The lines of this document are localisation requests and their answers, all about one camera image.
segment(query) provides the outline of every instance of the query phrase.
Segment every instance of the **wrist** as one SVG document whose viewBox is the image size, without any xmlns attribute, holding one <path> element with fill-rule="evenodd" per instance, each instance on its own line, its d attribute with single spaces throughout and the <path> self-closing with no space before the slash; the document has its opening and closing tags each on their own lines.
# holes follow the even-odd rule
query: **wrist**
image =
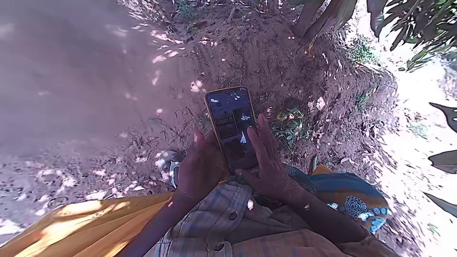
<svg viewBox="0 0 457 257">
<path fill-rule="evenodd" d="M 292 181 L 293 183 L 290 183 L 285 187 L 282 201 L 288 205 L 294 205 L 296 203 L 303 204 L 304 201 L 308 201 L 310 193 L 301 187 L 295 180 Z"/>
</svg>

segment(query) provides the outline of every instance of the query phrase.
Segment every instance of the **foot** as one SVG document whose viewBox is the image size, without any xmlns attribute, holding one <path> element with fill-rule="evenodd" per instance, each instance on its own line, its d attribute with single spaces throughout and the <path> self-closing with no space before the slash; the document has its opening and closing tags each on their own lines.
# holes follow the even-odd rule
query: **foot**
<svg viewBox="0 0 457 257">
<path fill-rule="evenodd" d="M 167 150 L 159 157 L 159 163 L 163 163 L 161 170 L 170 173 L 171 185 L 178 187 L 178 171 L 179 165 L 184 157 L 176 151 Z"/>
</svg>

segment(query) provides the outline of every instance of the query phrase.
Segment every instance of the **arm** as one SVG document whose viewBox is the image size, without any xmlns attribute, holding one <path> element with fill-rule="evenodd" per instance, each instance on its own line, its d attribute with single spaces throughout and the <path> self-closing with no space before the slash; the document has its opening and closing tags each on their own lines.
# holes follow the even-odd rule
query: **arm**
<svg viewBox="0 0 457 257">
<path fill-rule="evenodd" d="M 281 200 L 295 209 L 311 229 L 334 244 L 359 242 L 367 235 L 360 225 L 317 199 L 289 178 L 279 161 L 276 143 L 263 114 L 259 115 L 260 135 L 248 129 L 249 139 L 259 161 L 260 173 L 237 171 L 259 193 Z"/>
<path fill-rule="evenodd" d="M 116 256 L 145 255 L 217 186 L 224 172 L 225 165 L 214 133 L 208 133 L 205 138 L 201 132 L 195 132 L 194 145 L 179 168 L 179 186 L 175 194 Z"/>
<path fill-rule="evenodd" d="M 314 232 L 334 244 L 360 242 L 369 235 L 368 231 L 353 219 L 339 213 L 298 186 L 293 193 L 287 194 L 283 202 L 291 206 Z"/>
<path fill-rule="evenodd" d="M 145 255 L 165 233 L 178 223 L 196 203 L 188 201 L 175 193 L 160 211 L 150 220 L 141 232 L 118 254 L 123 256 Z"/>
</svg>

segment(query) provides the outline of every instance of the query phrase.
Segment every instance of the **soil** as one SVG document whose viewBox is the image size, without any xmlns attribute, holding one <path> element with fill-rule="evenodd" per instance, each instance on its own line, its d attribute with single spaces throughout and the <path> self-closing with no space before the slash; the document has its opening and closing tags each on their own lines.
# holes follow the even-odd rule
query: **soil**
<svg viewBox="0 0 457 257">
<path fill-rule="evenodd" d="M 421 254 L 421 239 L 409 231 L 415 226 L 405 225 L 414 214 L 403 211 L 404 205 L 379 185 L 385 171 L 378 166 L 397 166 L 381 140 L 398 126 L 392 111 L 397 84 L 390 72 L 349 62 L 326 34 L 309 49 L 290 29 L 296 12 L 275 16 L 239 5 L 227 21 L 232 6 L 208 5 L 190 21 L 175 13 L 171 1 L 161 9 L 168 17 L 175 14 L 171 25 L 138 25 L 150 35 L 142 63 L 148 66 L 135 66 L 136 74 L 146 74 L 141 82 L 147 86 L 128 87 L 125 98 L 140 120 L 130 127 L 117 125 L 110 134 L 116 142 L 91 144 L 91 154 L 65 141 L 32 155 L 3 155 L 0 225 L 10 233 L 0 239 L 8 240 L 63 204 L 172 191 L 168 174 L 155 164 L 160 153 L 175 149 L 185 154 L 193 131 L 210 129 L 206 92 L 243 85 L 256 114 L 264 112 L 271 122 L 288 108 L 304 113 L 310 138 L 291 149 L 279 143 L 284 162 L 309 173 L 317 156 L 318 163 L 335 171 L 366 179 L 396 210 L 377 237 L 399 254 Z M 370 97 L 361 106 L 357 96 L 364 94 Z M 343 158 L 350 161 L 341 163 Z"/>
</svg>

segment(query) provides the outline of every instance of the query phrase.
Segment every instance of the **orange phone case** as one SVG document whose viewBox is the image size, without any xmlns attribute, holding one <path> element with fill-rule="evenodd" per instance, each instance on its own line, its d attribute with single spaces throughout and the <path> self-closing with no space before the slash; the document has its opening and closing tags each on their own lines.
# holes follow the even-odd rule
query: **orange phone case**
<svg viewBox="0 0 457 257">
<path fill-rule="evenodd" d="M 211 124 L 213 125 L 213 131 L 214 131 L 214 134 L 216 134 L 216 138 L 218 139 L 218 143 L 219 143 L 219 148 L 221 149 L 221 152 L 222 152 L 222 155 L 224 157 L 224 161 L 225 161 L 225 165 L 227 166 L 227 169 L 230 173 L 232 173 L 230 171 L 230 168 L 229 168 L 229 164 L 227 162 L 227 157 L 225 156 L 225 153 L 224 153 L 224 150 L 222 148 L 222 144 L 221 144 L 221 139 L 219 137 L 219 135 L 217 134 L 216 132 L 216 126 L 215 126 L 215 122 L 213 120 L 213 116 L 211 115 L 211 110 L 209 109 L 209 106 L 208 106 L 208 101 L 207 101 L 207 96 L 209 94 L 212 94 L 212 93 L 218 93 L 218 92 L 224 92 L 224 91 L 233 91 L 233 90 L 237 90 L 239 88 L 245 88 L 246 91 L 248 92 L 248 97 L 249 97 L 249 104 L 251 105 L 251 112 L 252 112 L 252 116 L 253 116 L 253 119 L 254 119 L 254 124 L 256 124 L 256 118 L 255 118 L 255 113 L 254 113 L 254 109 L 252 107 L 252 99 L 251 99 L 251 94 L 249 93 L 249 90 L 247 89 L 247 87 L 245 86 L 234 86 L 234 87 L 228 87 L 228 88 L 223 88 L 223 89 L 218 89 L 218 90 L 213 90 L 211 92 L 208 92 L 206 93 L 205 95 L 205 105 L 206 105 L 206 109 L 208 110 L 208 114 L 209 114 L 209 118 L 211 120 Z"/>
</svg>

